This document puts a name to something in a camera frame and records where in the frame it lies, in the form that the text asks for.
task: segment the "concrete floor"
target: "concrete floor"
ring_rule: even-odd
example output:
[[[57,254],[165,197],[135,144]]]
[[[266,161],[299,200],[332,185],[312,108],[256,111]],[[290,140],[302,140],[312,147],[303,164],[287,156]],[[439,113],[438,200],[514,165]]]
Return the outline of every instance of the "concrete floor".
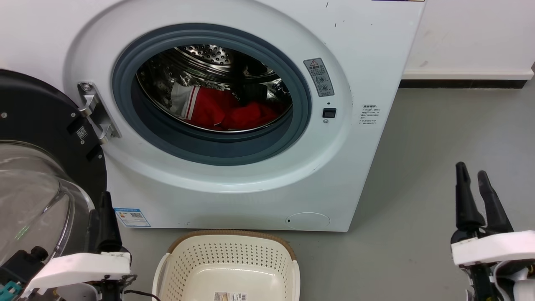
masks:
[[[463,300],[468,279],[449,247],[454,165],[464,161],[472,179],[487,170],[513,227],[535,229],[534,114],[535,81],[522,90],[399,90],[349,232],[271,232],[295,250],[301,300]],[[132,288],[143,291],[189,232],[121,231],[139,274]]]

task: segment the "qr code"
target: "qr code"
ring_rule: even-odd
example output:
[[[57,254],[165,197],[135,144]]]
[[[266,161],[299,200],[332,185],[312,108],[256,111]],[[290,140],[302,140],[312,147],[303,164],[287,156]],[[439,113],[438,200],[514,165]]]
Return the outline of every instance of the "qr code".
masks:
[[[76,134],[78,134],[78,137],[80,137],[80,140],[83,140],[87,136],[87,131],[85,127],[81,127],[76,131]]]

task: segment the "gray rubber gasket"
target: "gray rubber gasket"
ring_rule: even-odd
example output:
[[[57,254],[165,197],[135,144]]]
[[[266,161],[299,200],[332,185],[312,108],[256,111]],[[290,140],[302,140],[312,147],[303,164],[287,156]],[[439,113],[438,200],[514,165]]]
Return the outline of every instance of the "gray rubber gasket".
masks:
[[[166,49],[207,43],[241,51],[273,69],[292,95],[293,110],[288,116],[256,132],[220,134],[178,123],[153,106],[134,79],[141,64]],[[210,165],[251,164],[279,154],[301,136],[311,112],[307,82],[286,55],[256,36],[219,25],[172,25],[140,37],[118,59],[112,88],[125,120],[146,141],[174,156]]]

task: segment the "blue label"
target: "blue label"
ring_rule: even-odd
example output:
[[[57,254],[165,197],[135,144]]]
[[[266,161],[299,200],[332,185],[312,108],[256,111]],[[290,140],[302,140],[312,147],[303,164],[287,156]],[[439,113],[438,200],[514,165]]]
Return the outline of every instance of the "blue label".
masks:
[[[137,208],[114,208],[113,210],[125,227],[150,228],[149,222]]]

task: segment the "small black button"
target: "small black button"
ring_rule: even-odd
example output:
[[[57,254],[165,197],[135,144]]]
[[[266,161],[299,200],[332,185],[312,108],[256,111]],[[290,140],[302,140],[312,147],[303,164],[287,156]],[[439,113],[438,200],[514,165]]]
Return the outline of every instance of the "small black button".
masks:
[[[336,116],[336,109],[324,108],[323,118],[334,118]]]

